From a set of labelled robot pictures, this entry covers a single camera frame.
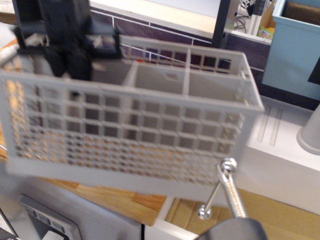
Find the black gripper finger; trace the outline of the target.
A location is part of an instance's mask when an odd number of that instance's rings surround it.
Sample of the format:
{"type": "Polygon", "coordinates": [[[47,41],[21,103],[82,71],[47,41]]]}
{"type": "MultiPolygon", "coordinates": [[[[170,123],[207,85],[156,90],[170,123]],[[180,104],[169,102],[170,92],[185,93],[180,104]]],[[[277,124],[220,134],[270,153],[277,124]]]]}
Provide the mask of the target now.
{"type": "Polygon", "coordinates": [[[89,81],[92,74],[91,57],[81,48],[74,48],[64,54],[65,71],[72,79],[89,81]]]}
{"type": "Polygon", "coordinates": [[[50,47],[43,49],[44,58],[49,63],[55,77],[61,77],[66,72],[62,56],[50,47]]]}

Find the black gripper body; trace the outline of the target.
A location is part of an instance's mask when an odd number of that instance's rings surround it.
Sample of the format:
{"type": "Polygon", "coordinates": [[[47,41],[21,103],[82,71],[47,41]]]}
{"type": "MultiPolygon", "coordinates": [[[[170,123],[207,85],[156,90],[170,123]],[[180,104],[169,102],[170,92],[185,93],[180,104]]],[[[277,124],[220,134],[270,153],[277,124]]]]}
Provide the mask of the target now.
{"type": "Polygon", "coordinates": [[[96,59],[120,59],[120,32],[110,24],[103,24],[92,17],[82,23],[77,23],[69,16],[58,17],[46,21],[37,20],[15,26],[12,32],[17,38],[20,54],[43,55],[52,47],[55,52],[75,53],[76,49],[84,50],[86,54],[96,59]],[[111,37],[114,44],[94,46],[90,37],[111,37]]]}

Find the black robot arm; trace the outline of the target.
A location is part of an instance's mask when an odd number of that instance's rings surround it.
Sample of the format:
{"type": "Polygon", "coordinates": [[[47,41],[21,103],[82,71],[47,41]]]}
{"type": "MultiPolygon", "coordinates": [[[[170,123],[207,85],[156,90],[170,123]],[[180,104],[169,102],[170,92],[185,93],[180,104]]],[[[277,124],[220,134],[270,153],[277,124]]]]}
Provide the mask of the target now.
{"type": "Polygon", "coordinates": [[[93,59],[120,59],[120,32],[92,19],[87,0],[15,0],[19,52],[43,55],[53,75],[90,81],[93,59]]]}

